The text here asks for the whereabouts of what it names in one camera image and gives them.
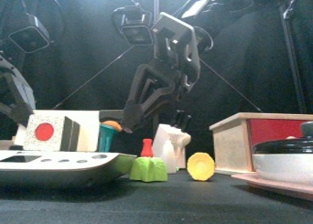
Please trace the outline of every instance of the orange object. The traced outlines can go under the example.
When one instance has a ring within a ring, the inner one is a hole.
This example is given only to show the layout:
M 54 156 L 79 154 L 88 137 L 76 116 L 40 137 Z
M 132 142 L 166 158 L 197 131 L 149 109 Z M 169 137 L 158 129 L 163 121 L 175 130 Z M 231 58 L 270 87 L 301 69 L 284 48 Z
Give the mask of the orange object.
M 122 127 L 120 127 L 120 124 L 118 122 L 104 121 L 103 124 L 111 126 L 118 132 L 122 131 Z
M 143 147 L 142 147 L 140 156 L 153 157 L 151 139 L 145 139 L 143 140 Z

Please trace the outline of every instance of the red circle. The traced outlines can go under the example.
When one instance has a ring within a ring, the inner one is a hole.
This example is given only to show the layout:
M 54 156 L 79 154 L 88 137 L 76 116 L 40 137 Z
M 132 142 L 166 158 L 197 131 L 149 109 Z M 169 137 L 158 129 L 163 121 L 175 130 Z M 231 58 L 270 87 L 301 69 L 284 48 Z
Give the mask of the red circle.
M 36 127 L 36 139 L 40 141 L 48 141 L 54 136 L 54 127 L 50 123 L 42 123 Z

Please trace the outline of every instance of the white bowl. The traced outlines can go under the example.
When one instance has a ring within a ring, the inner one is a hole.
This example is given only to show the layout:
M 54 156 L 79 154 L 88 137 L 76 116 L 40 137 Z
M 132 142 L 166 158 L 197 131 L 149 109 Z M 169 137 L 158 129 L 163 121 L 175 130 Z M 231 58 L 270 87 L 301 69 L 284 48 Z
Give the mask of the white bowl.
M 252 161 L 261 178 L 313 185 L 313 154 L 256 154 Z

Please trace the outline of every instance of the robotic arm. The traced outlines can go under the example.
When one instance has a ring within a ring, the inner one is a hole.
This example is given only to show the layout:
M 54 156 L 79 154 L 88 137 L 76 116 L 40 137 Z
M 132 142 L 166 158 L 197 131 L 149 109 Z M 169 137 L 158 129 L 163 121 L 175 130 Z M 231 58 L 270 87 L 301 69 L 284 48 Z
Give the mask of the robotic arm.
M 193 27 L 161 13 L 151 28 L 154 60 L 138 67 L 120 125 L 127 133 L 139 128 L 162 107 L 189 92 L 199 78 L 199 58 Z
M 27 126 L 29 115 L 36 108 L 33 90 L 13 65 L 0 55 L 0 112 L 16 123 Z

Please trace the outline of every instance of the green object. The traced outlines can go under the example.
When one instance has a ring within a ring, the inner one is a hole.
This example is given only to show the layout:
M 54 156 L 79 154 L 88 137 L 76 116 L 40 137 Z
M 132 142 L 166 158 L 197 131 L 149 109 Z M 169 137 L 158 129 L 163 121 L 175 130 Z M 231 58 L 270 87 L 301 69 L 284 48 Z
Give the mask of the green object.
M 112 142 L 112 135 L 118 131 L 110 126 L 100 124 L 100 142 L 98 152 L 108 152 Z
M 166 166 L 159 157 L 138 157 L 132 164 L 131 180 L 143 182 L 167 181 Z

